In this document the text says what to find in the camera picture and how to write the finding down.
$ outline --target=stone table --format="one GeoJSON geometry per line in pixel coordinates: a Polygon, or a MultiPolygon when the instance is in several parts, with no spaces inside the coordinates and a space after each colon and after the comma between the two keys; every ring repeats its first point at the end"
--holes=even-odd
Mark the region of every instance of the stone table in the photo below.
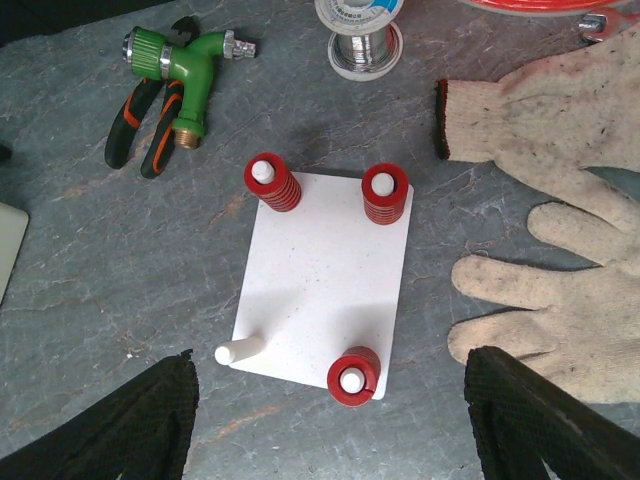
{"type": "MultiPolygon", "coordinates": [[[[464,370],[446,338],[501,306],[459,294],[452,264],[479,250],[561,269],[588,263],[527,232],[531,207],[549,197],[490,163],[436,157],[434,82],[497,80],[583,44],[575,17],[506,17],[454,0],[407,0],[396,21],[404,55],[368,84],[333,72],[330,32],[306,0],[177,1],[0,50],[0,143],[15,152],[0,165],[0,201],[31,216],[0,308],[0,455],[193,348],[201,400],[185,478],[481,476],[464,370]],[[138,82],[120,58],[123,36],[191,13],[204,31],[257,39],[259,56],[223,66],[199,149],[176,151],[158,179],[143,179],[154,113],[130,164],[110,170],[106,136],[138,82]],[[303,172],[361,175],[389,161],[409,174],[413,215],[380,402],[345,409],[325,390],[214,360],[232,333],[257,204],[242,171],[262,151],[303,172]]],[[[640,195],[637,175],[603,175],[640,195]]],[[[596,408],[640,434],[638,405],[596,408]]]]}

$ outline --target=white glove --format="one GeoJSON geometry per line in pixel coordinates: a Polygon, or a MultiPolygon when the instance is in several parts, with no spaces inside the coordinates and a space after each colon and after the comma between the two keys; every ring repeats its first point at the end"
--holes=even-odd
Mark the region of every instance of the white glove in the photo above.
{"type": "Polygon", "coordinates": [[[553,272],[459,260],[452,279],[462,293],[526,310],[455,325],[449,350],[456,360],[495,345],[582,401],[640,402],[640,207],[584,170],[640,171],[639,32],[640,24],[497,84],[441,84],[450,157],[494,160],[583,209],[542,205],[529,230],[600,265],[553,272]]]}
{"type": "Polygon", "coordinates": [[[638,206],[586,167],[640,171],[640,23],[535,61],[498,83],[443,81],[451,160],[493,160],[512,177],[640,232],[638,206]]]}
{"type": "Polygon", "coordinates": [[[581,210],[549,203],[532,210],[539,240],[599,265],[554,272],[472,255],[453,283],[466,295],[527,309],[455,325],[449,351],[495,345],[584,402],[640,402],[640,241],[581,210]]]}

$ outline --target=green hose nozzle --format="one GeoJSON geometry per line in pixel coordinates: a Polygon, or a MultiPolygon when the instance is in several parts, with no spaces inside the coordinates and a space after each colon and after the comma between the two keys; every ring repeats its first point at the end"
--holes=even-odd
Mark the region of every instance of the green hose nozzle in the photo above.
{"type": "Polygon", "coordinates": [[[167,42],[159,33],[135,27],[124,38],[123,57],[133,73],[152,80],[180,80],[184,98],[178,118],[173,122],[175,143],[195,148],[205,134],[204,112],[213,83],[213,58],[253,58],[256,46],[236,40],[232,30],[203,35],[180,47],[167,42]]]}

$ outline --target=spool of wire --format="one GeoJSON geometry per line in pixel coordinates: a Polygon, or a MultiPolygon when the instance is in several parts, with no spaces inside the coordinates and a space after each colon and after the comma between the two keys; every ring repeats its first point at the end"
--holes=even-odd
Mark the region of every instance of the spool of wire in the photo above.
{"type": "Polygon", "coordinates": [[[403,0],[316,0],[318,17],[333,31],[327,54],[342,77],[357,82],[380,78],[398,63],[404,46],[392,22],[403,0]]]}
{"type": "Polygon", "coordinates": [[[261,153],[247,164],[244,183],[276,212],[293,210],[302,198],[300,183],[273,153],[261,153]]]}

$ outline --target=red spring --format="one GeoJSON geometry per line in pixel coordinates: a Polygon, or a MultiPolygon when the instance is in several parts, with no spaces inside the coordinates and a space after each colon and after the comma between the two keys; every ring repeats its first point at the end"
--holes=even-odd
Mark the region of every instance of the red spring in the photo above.
{"type": "Polygon", "coordinates": [[[404,170],[393,163],[380,163],[367,170],[362,178],[364,211],[369,220],[378,225],[390,225],[402,216],[408,192],[409,177],[404,170]],[[387,197],[376,195],[371,186],[373,177],[379,173],[387,173],[393,178],[394,189],[387,197]]]}
{"type": "Polygon", "coordinates": [[[353,347],[333,362],[327,374],[329,393],[347,407],[361,407],[373,398],[380,378],[380,359],[367,347],[353,347]],[[348,368],[356,368],[364,374],[364,387],[358,393],[348,393],[341,384],[342,374],[348,368]]]}
{"type": "Polygon", "coordinates": [[[466,0],[467,3],[502,13],[527,15],[576,15],[621,3],[618,0],[466,0]]]}
{"type": "Polygon", "coordinates": [[[251,160],[244,169],[244,183],[276,212],[293,210],[302,198],[300,183],[289,171],[284,160],[274,153],[261,153],[251,160]],[[275,170],[273,181],[267,184],[258,182],[251,173],[253,165],[261,160],[268,162],[275,170]]]}

